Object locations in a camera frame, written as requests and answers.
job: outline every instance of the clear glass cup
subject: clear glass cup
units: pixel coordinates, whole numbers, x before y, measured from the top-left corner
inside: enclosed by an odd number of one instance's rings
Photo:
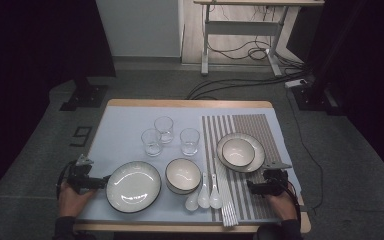
[[[198,152],[199,132],[193,128],[186,128],[180,133],[182,153],[186,156]]]
[[[161,142],[169,143],[174,138],[173,120],[169,117],[159,117],[154,121],[155,129],[161,133]]]
[[[157,129],[147,129],[142,133],[142,142],[145,152],[151,157],[157,156],[163,150],[161,133]]]

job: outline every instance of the black curtain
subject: black curtain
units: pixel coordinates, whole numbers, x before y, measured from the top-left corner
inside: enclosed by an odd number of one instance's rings
[[[384,2],[326,1],[310,56],[315,95],[328,87],[384,161]]]
[[[51,88],[115,76],[94,0],[0,0],[0,178],[49,104]]]

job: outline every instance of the wooden table edge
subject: wooden table edge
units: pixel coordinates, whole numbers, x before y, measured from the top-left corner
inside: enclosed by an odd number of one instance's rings
[[[300,205],[304,205],[302,196],[298,198]],[[109,231],[109,232],[171,232],[171,233],[256,233],[258,228],[265,224],[261,223],[241,223],[234,227],[223,227],[221,223],[191,223],[180,224],[166,222],[149,223],[149,222],[135,222],[135,223],[121,223],[111,221],[93,221],[93,220],[80,220],[74,224],[75,231]],[[301,212],[301,233],[308,233],[311,231],[311,223],[307,212]]]
[[[111,99],[107,106],[124,107],[190,107],[190,108],[273,108],[268,101]]]

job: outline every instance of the person's arm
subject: person's arm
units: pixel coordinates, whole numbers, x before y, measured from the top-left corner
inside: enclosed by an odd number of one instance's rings
[[[96,190],[89,190],[85,194],[77,194],[69,184],[61,184],[59,195],[59,217],[55,221],[54,240],[72,240],[73,225],[89,199]]]
[[[281,225],[286,240],[301,240],[301,226],[298,221],[295,205],[288,193],[279,196],[264,195],[276,215],[282,220]]]

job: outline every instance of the human hand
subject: human hand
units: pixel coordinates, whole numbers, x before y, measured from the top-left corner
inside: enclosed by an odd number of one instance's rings
[[[84,194],[76,193],[71,186],[63,182],[61,184],[61,192],[59,195],[59,216],[60,217],[77,217],[86,203],[96,193],[96,189],[89,190]]]
[[[282,219],[282,221],[298,219],[294,201],[287,192],[284,191],[279,196],[264,195],[264,198],[267,199],[276,215]]]

